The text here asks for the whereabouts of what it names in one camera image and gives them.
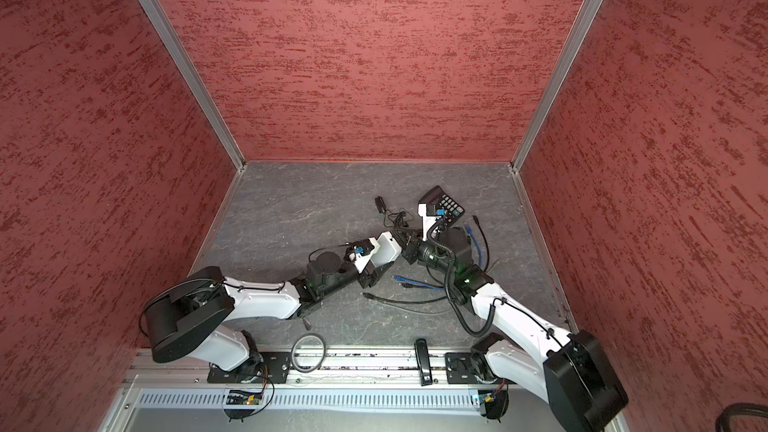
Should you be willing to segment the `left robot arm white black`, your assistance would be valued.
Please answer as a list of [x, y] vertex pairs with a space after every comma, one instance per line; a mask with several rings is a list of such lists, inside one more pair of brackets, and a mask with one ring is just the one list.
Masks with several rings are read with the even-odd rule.
[[150, 299], [138, 318], [156, 363], [193, 357], [233, 371], [255, 365], [260, 355], [252, 336], [227, 322], [249, 318], [302, 319], [324, 299], [356, 282], [375, 285], [391, 266], [378, 252], [354, 247], [345, 256], [323, 252], [304, 273], [281, 283], [256, 283], [226, 277], [208, 266]]

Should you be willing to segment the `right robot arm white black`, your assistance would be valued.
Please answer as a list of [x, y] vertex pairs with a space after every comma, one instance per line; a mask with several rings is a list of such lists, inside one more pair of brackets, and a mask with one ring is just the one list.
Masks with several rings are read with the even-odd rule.
[[543, 319], [503, 290], [472, 257], [472, 241], [458, 228], [434, 225], [394, 235], [401, 256], [442, 274], [456, 313], [483, 319], [479, 338], [485, 364], [545, 401], [566, 431], [602, 431], [628, 405], [628, 395], [598, 339]]

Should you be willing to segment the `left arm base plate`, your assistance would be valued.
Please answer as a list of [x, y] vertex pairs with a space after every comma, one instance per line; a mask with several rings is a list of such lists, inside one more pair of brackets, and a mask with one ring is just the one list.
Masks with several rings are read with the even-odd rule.
[[231, 371], [209, 364], [207, 382], [210, 384], [257, 385], [272, 382], [284, 384], [290, 371], [288, 352], [266, 352], [246, 359]]

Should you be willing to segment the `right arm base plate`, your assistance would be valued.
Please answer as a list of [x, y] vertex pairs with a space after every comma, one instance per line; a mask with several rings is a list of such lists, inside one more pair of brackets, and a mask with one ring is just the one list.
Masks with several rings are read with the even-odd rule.
[[446, 377], [449, 384], [499, 385], [484, 355], [479, 352], [447, 352], [444, 356]]

